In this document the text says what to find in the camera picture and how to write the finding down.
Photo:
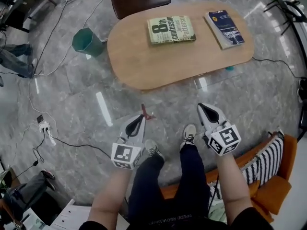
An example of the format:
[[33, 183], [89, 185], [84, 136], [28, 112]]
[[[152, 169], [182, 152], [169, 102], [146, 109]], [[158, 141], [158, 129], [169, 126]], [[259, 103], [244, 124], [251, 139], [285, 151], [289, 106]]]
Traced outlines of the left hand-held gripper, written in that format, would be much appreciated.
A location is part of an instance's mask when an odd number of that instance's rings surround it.
[[111, 160], [118, 168], [133, 170], [144, 152], [146, 119], [137, 115], [122, 124], [119, 138], [112, 144]]

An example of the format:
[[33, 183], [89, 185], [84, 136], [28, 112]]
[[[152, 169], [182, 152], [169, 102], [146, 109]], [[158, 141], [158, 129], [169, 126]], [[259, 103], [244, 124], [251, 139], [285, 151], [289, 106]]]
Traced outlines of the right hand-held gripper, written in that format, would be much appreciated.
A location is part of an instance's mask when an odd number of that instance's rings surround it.
[[197, 113], [206, 130], [203, 139], [208, 148], [224, 156], [238, 147], [241, 142], [238, 129], [226, 120], [221, 109], [208, 103], [198, 103]]

